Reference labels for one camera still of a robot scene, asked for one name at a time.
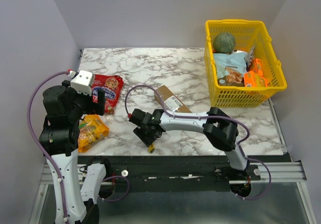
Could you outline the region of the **yellow utility knife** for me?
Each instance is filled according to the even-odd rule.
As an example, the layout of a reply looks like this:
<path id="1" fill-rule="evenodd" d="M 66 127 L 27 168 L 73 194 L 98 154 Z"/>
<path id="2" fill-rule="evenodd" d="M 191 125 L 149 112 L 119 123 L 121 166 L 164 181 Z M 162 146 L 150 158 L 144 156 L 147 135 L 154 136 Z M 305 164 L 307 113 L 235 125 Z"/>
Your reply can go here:
<path id="1" fill-rule="evenodd" d="M 154 144 L 151 144 L 148 148 L 147 148 L 148 153 L 153 153 L 155 151 L 155 147 Z"/>

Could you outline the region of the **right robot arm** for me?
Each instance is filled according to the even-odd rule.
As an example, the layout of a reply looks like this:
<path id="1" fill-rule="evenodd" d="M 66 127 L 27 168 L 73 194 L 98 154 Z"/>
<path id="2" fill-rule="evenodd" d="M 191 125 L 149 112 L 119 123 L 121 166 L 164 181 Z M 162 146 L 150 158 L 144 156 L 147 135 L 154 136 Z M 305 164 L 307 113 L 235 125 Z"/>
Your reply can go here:
<path id="1" fill-rule="evenodd" d="M 150 114 L 136 108 L 129 114 L 129 121 L 136 125 L 133 132 L 147 147 L 169 131 L 204 134 L 214 148 L 225 152 L 235 179 L 241 180 L 249 174 L 249 161 L 236 143 L 240 124 L 216 107 L 198 114 L 163 109 L 156 109 Z"/>

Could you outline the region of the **brown cardboard express box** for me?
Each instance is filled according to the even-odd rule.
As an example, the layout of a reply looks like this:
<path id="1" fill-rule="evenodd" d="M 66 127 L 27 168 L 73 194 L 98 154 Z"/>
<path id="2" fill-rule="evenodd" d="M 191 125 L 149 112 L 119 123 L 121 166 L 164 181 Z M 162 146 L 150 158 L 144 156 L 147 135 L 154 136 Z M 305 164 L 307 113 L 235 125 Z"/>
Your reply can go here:
<path id="1" fill-rule="evenodd" d="M 192 113 L 187 108 L 187 106 L 171 92 L 171 90 L 167 86 L 160 86 L 156 89 L 156 92 L 159 94 L 159 96 L 154 93 L 155 100 L 159 104 L 161 104 L 161 102 L 163 101 L 164 106 L 167 110 L 177 113 Z"/>

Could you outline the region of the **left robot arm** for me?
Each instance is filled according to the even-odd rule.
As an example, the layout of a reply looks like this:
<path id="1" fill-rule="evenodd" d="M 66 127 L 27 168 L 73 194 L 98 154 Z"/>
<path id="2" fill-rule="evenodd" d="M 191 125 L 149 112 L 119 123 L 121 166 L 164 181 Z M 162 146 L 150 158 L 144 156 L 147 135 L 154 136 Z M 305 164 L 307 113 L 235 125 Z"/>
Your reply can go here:
<path id="1" fill-rule="evenodd" d="M 78 177 L 79 122 L 84 114 L 105 113 L 104 91 L 98 91 L 98 101 L 77 93 L 70 82 L 53 86 L 43 92 L 47 115 L 39 142 L 49 154 L 47 159 L 53 177 L 55 223 L 98 223 L 98 193 L 102 181 L 111 176 L 110 163 L 105 157 L 92 160 L 87 167 L 84 183 Z"/>

